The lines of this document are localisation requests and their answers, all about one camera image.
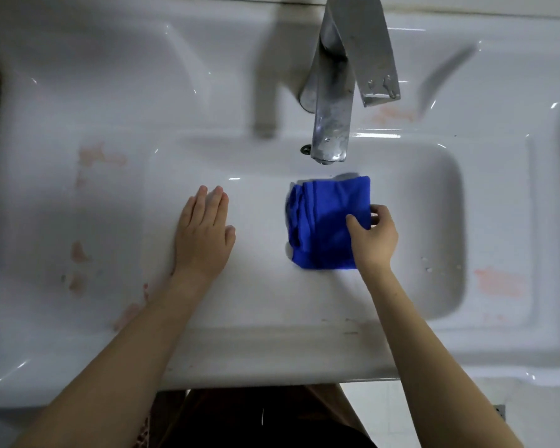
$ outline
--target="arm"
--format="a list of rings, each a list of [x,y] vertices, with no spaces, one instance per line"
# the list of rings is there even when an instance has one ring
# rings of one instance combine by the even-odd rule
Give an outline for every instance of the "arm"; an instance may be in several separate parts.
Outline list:
[[[417,313],[390,258],[398,233],[385,206],[371,206],[367,231],[347,217],[353,254],[380,318],[424,447],[519,448],[523,445]]]
[[[175,271],[149,302],[24,432],[14,448],[132,446],[164,369],[193,311],[235,241],[228,196],[218,187],[189,198],[179,220]]]

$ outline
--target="hand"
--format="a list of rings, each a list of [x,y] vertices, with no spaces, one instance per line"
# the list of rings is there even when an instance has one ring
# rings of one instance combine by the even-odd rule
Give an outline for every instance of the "hand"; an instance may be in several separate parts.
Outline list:
[[[371,217],[371,224],[375,226],[369,231],[354,216],[346,216],[357,269],[367,276],[390,270],[390,259],[398,243],[398,233],[388,208],[372,204],[371,211],[376,214]]]
[[[172,276],[197,279],[208,287],[228,262],[236,232],[226,226],[229,200],[222,187],[216,187],[209,203],[206,196],[207,187],[201,186],[180,214]]]

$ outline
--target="person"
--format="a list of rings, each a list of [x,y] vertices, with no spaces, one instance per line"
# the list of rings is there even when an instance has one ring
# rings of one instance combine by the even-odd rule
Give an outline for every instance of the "person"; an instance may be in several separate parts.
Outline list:
[[[21,434],[15,448],[128,448],[193,311],[235,243],[229,198],[202,186],[175,235],[168,284]],[[377,309],[422,447],[513,448],[522,444],[441,344],[390,268],[398,233],[385,206],[368,231],[348,216],[355,263]],[[161,446],[214,439],[243,446],[374,446],[338,385],[193,390]]]

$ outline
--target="faucet spout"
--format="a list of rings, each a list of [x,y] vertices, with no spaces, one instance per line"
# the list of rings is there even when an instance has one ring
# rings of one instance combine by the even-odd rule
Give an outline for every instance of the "faucet spout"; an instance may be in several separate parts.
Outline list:
[[[299,102],[315,113],[311,157],[344,162],[355,82],[364,107],[400,99],[388,26],[380,0],[328,0],[314,62]]]

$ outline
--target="floor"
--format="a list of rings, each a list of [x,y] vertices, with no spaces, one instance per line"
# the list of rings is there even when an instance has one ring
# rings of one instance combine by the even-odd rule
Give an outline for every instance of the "floor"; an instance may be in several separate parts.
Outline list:
[[[560,448],[560,388],[542,388],[514,379],[476,383],[492,404],[506,405],[506,420],[527,448]],[[400,382],[343,384],[378,448],[418,448]],[[0,448],[7,448],[35,410],[0,412]]]

